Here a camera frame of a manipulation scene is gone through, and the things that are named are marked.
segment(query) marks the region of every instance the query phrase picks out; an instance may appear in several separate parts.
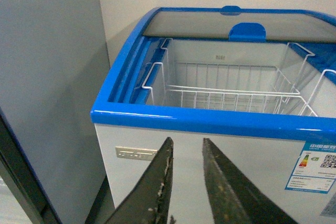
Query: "wire basket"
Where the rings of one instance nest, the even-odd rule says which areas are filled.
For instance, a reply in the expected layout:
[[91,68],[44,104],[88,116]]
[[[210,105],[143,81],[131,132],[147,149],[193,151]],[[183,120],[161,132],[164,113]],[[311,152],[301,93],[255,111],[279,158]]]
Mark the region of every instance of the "wire basket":
[[[309,102],[314,98],[325,70],[310,98],[305,100],[296,84],[302,78],[307,58],[315,54],[293,43],[307,52],[293,82],[285,76],[281,66],[228,65],[206,62],[182,62],[169,56],[165,50],[162,62],[155,62],[149,70],[143,89],[150,90],[147,104],[179,106],[182,108],[243,111],[272,114],[318,116]],[[155,69],[155,82],[147,85]]]

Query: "white freezer body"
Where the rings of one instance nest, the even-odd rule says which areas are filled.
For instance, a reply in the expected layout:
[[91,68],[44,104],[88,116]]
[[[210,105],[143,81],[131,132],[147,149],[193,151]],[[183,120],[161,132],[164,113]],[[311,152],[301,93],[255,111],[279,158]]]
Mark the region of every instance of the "white freezer body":
[[159,149],[174,141],[173,187],[169,216],[180,223],[213,223],[202,157],[203,138],[210,138],[267,197],[298,223],[334,224],[320,216],[328,194],[285,190],[304,141],[141,129],[95,124],[114,204],[117,207],[136,185],[149,161],[117,158],[115,147]]

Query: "freezer compartment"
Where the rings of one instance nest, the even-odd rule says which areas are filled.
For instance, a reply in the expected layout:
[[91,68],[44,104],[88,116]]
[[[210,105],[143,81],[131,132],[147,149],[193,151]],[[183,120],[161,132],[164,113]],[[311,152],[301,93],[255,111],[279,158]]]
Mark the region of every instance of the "freezer compartment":
[[336,87],[298,43],[165,39],[137,103],[182,108],[334,117]]

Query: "floor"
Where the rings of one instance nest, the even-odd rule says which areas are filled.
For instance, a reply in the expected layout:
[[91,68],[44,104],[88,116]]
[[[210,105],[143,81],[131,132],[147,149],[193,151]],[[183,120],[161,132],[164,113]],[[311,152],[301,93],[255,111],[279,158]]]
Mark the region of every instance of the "floor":
[[113,212],[113,198],[108,180],[105,178],[85,224],[103,224]]

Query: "chest freezer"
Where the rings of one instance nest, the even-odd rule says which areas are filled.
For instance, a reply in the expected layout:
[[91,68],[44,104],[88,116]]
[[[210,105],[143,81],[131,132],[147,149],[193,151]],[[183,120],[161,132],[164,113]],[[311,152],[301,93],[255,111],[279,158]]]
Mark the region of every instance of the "chest freezer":
[[335,223],[335,84],[335,17],[236,6],[151,10],[91,111],[115,205],[169,136],[170,214],[212,223],[202,161],[203,138],[211,138],[295,221]]

